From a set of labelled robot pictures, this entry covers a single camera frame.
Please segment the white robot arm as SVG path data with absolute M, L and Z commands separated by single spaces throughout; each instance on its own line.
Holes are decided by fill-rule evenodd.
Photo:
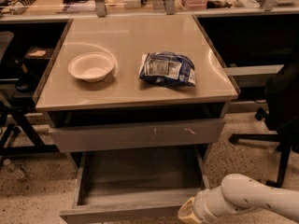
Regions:
M 204 189 L 178 210 L 185 224 L 203 224 L 220 217 L 265 209 L 299 222 L 299 192 L 266 186 L 241 174 L 230 174 L 214 189 Z

